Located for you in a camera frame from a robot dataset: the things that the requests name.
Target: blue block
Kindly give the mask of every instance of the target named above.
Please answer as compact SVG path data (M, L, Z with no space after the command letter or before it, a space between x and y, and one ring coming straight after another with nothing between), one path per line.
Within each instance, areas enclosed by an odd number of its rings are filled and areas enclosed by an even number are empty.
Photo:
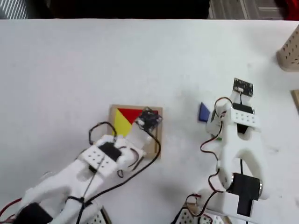
M209 109L206 107L206 105L204 105L203 103L201 103L200 107L199 107L198 120L202 121L202 122L207 122L207 120L209 119L209 116L210 116Z

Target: yellow triangle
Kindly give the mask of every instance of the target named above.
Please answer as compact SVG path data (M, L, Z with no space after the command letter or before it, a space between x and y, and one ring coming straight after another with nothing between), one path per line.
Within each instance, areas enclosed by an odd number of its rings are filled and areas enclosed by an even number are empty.
M114 127L116 129L117 134L121 134L124 137L129 134L131 130L131 124L128 120L122 115L122 113L116 109L115 118L114 118Z

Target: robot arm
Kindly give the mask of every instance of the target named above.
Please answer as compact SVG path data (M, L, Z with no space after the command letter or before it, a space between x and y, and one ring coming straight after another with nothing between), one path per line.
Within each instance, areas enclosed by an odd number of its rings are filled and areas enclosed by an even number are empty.
M142 148L150 140L150 132L161 121L160 115L146 108L127 137L104 135L58 174L27 190L14 223L21 223L18 220L28 208L40 211L39 224L76 223L82 203L102 191L101 185L106 178L119 169L133 171L138 166L145 155ZM44 206L44 201L57 195L60 195L58 203ZM92 200L84 209L80 223L86 223L100 208L101 205Z
M249 103L252 91L252 84L235 79L228 103L215 105L216 112L210 114L206 130L216 136L222 127L222 150L216 170L226 192L210 198L207 209L216 215L260 223L270 192L260 123ZM235 158L246 162L252 176L233 172ZM198 204L203 207L212 193L213 190L201 190Z

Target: white tabletop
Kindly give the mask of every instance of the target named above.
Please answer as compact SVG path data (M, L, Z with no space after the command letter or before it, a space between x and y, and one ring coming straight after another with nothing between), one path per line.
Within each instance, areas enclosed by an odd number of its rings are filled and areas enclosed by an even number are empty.
M299 116L289 90L299 89L299 73L282 71L275 53L296 26L0 21L0 207L46 171L72 162L111 104L154 105L164 108L161 160L101 202L113 224L170 223L215 167L213 156L199 152L208 138L197 123L199 103L211 108L229 96L237 77L254 84L252 104L271 169L270 213L262 223L291 223L299 211Z

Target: red triangle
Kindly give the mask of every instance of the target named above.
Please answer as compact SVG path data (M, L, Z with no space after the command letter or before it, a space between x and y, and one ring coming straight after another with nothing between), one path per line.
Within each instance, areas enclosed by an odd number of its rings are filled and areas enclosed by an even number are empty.
M130 124L133 124L133 122L136 120L136 118L139 117L142 110L139 109L126 109L126 108L118 108L118 110L122 113L122 115L128 120Z

